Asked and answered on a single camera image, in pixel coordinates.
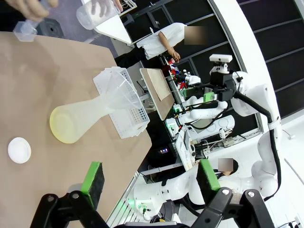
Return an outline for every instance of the human hand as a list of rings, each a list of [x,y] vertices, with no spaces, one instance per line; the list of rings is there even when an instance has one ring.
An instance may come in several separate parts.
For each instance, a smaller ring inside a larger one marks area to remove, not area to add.
[[[181,59],[181,56],[179,55],[179,53],[177,53],[174,48],[170,48],[168,49],[168,53],[173,57],[173,59],[175,60],[175,62],[179,62],[179,60]]]
[[[120,4],[120,1],[119,0],[113,0],[113,2],[116,4],[116,6],[122,12],[123,11],[123,7]],[[100,17],[102,17],[103,15],[107,15],[107,14],[110,13],[110,11],[108,9],[111,8],[111,0],[92,0],[92,11],[91,11],[91,13],[93,15],[96,12],[97,3],[99,4],[99,6],[101,8],[100,14],[99,14]]]
[[[39,0],[5,0],[11,7],[20,11],[23,16],[29,20],[41,21],[48,16],[46,10]],[[58,0],[46,0],[48,4],[55,8],[58,6]]]

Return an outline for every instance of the white plastic basket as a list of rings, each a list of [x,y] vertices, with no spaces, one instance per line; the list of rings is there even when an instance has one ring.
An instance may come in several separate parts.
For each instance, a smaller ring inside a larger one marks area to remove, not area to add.
[[[126,68],[114,66],[112,68],[106,68],[93,79],[99,94],[101,94],[101,91],[104,91],[108,83],[110,83],[109,80],[112,71],[122,74],[136,91]],[[129,110],[118,110],[115,113],[110,114],[110,117],[119,136],[122,139],[138,136],[146,129],[148,123],[150,122],[143,105],[139,109],[134,108]]]

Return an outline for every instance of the white lid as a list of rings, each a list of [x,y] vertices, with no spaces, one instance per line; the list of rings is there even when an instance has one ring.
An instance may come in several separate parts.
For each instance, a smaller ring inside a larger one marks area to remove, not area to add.
[[[29,160],[31,155],[31,149],[28,141],[24,138],[14,138],[9,143],[8,147],[9,157],[13,162],[22,164]]]

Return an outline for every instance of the small wooden table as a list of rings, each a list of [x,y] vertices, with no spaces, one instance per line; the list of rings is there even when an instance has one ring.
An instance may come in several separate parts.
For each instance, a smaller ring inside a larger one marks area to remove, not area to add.
[[[149,77],[148,71],[146,68],[141,68],[140,72],[142,74],[142,78],[148,88],[148,91],[151,95],[151,98],[154,102],[155,108],[157,110],[158,115],[160,116],[161,120],[165,120],[170,109],[172,108],[172,105],[174,104],[174,98],[172,94],[169,94],[167,97],[165,97],[162,101],[159,99],[159,97],[157,96],[157,93],[154,89],[154,85]],[[165,81],[165,77],[162,73],[161,70],[159,70],[159,74],[162,75],[163,80]]]
[[[109,116],[74,144],[58,141],[49,127],[52,110],[98,96],[93,78],[115,66],[109,49],[51,37],[19,42],[0,32],[0,227],[28,228],[41,197],[59,197],[82,183],[92,161],[103,163],[104,189],[97,211],[110,215],[151,147],[147,131],[121,139]],[[25,138],[31,158],[8,156],[8,144]],[[82,227],[72,222],[69,227]]]

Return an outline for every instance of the bolt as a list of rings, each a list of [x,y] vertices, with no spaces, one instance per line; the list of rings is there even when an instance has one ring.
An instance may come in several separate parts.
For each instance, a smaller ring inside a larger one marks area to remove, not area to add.
[[[52,202],[52,201],[54,200],[54,197],[49,196],[49,197],[47,198],[47,200],[48,200],[49,202]]]
[[[72,197],[73,197],[74,199],[77,199],[77,198],[79,197],[79,195],[78,195],[77,193],[74,193],[74,194],[72,195]]]
[[[223,193],[224,195],[228,195],[228,194],[229,194],[229,190],[228,190],[228,189],[224,189],[224,190],[222,191],[222,193]]]
[[[253,192],[248,192],[248,196],[250,196],[250,197],[254,197],[255,196],[255,194],[253,193]]]

